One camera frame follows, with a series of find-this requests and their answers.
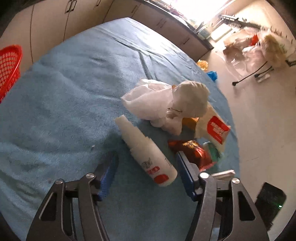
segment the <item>black device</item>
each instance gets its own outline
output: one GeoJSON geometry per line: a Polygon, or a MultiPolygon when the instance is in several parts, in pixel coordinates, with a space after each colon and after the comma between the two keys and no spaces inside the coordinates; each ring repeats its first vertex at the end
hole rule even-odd
{"type": "Polygon", "coordinates": [[[267,230],[270,230],[278,212],[284,205],[287,196],[285,193],[269,183],[264,183],[260,193],[257,196],[255,206],[257,207],[261,218],[267,230]]]}

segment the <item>cabinet handle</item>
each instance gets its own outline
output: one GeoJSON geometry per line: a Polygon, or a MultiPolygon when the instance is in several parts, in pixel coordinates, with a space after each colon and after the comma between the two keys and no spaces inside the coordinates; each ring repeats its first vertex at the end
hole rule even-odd
{"type": "Polygon", "coordinates": [[[69,3],[70,3],[70,7],[68,8],[68,10],[65,11],[65,13],[70,12],[70,9],[71,9],[71,7],[72,7],[72,3],[73,3],[72,0],[70,0],[70,1],[68,2],[67,6],[66,6],[66,9],[67,9],[69,3]]]}
{"type": "Polygon", "coordinates": [[[137,7],[138,5],[136,5],[134,8],[133,8],[133,11],[131,12],[131,13],[133,13],[134,12],[134,10],[136,9],[136,7],[137,7]]]}
{"type": "Polygon", "coordinates": [[[156,24],[156,26],[158,26],[162,20],[163,20],[163,18],[162,18],[162,19],[159,21],[159,23],[158,23],[158,24],[156,24]]]}
{"type": "Polygon", "coordinates": [[[190,39],[190,38],[188,38],[183,44],[187,43],[189,39],[190,39]]]}
{"type": "Polygon", "coordinates": [[[75,0],[75,1],[73,1],[73,2],[75,2],[75,4],[74,4],[73,9],[70,10],[70,12],[73,12],[73,11],[74,11],[74,9],[75,9],[75,7],[76,7],[77,0],[75,0]]]}
{"type": "Polygon", "coordinates": [[[98,1],[97,1],[96,7],[99,6],[100,2],[101,2],[101,0],[98,0],[98,1]]]}
{"type": "Polygon", "coordinates": [[[166,21],[160,26],[160,28],[162,28],[164,26],[164,24],[166,23],[166,21]]]}

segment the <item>metal screw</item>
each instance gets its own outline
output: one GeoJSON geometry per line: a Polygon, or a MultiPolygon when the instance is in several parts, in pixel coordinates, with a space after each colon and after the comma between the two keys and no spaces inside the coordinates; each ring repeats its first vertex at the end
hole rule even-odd
{"type": "Polygon", "coordinates": [[[231,181],[232,181],[234,184],[239,184],[239,183],[240,183],[240,180],[237,179],[237,178],[233,178],[231,181]]]}
{"type": "Polygon", "coordinates": [[[86,178],[87,179],[91,179],[91,178],[93,178],[94,177],[94,174],[93,173],[88,173],[88,174],[86,174],[86,178]]]}
{"type": "Polygon", "coordinates": [[[203,179],[207,179],[209,177],[209,174],[207,174],[206,172],[202,172],[200,174],[200,177],[203,178],[203,179]]]}
{"type": "Polygon", "coordinates": [[[60,185],[60,184],[63,183],[63,179],[58,179],[54,183],[57,184],[57,185],[60,185]]]}

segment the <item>wooden cabinet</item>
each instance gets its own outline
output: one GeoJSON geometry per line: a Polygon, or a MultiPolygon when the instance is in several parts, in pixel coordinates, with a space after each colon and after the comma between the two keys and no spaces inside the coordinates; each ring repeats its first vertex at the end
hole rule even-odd
{"type": "Polygon", "coordinates": [[[112,0],[74,0],[64,40],[103,22],[112,0]]]}
{"type": "Polygon", "coordinates": [[[31,24],[33,62],[63,42],[70,7],[69,0],[45,0],[34,5],[31,24]]]}
{"type": "Polygon", "coordinates": [[[189,36],[179,48],[183,50],[190,58],[197,62],[208,50],[202,43],[194,36],[189,36]]]}
{"type": "Polygon", "coordinates": [[[166,17],[159,11],[141,4],[133,15],[133,19],[156,31],[164,23],[166,17]]]}
{"type": "Polygon", "coordinates": [[[0,49],[13,44],[22,47],[21,74],[33,64],[30,47],[32,10],[33,6],[30,6],[16,14],[0,38],[0,49]]]}
{"type": "Polygon", "coordinates": [[[139,6],[140,3],[135,0],[114,0],[104,19],[104,23],[119,18],[131,18],[139,6]]]}
{"type": "Polygon", "coordinates": [[[156,31],[177,46],[189,35],[189,30],[171,18],[166,18],[156,31]]]}

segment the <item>white wall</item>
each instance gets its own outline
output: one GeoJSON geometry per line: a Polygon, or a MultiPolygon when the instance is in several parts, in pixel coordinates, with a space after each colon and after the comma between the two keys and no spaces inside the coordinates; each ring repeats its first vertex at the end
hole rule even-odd
{"type": "Polygon", "coordinates": [[[227,6],[225,9],[223,9],[220,13],[218,13],[211,21],[210,23],[213,23],[214,25],[220,20],[219,15],[220,14],[227,14],[227,15],[233,15],[242,10],[244,7],[252,3],[254,0],[235,0],[235,2],[231,3],[229,6],[227,6]]]}
{"type": "Polygon", "coordinates": [[[277,29],[277,32],[282,32],[282,36],[286,36],[289,40],[295,38],[284,20],[278,12],[265,0],[256,0],[248,6],[235,13],[235,16],[246,18],[248,22],[255,22],[266,27],[272,26],[272,30],[277,29]]]}

